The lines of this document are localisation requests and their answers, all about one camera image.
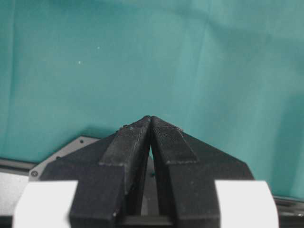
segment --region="teal fabric backdrop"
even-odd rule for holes
[[[304,1],[0,1],[0,157],[157,115],[304,198]]]

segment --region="white foam pad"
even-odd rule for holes
[[[29,182],[17,203],[13,228],[70,228],[69,211],[78,181]]]
[[[221,228],[278,228],[276,205],[265,181],[215,181]]]

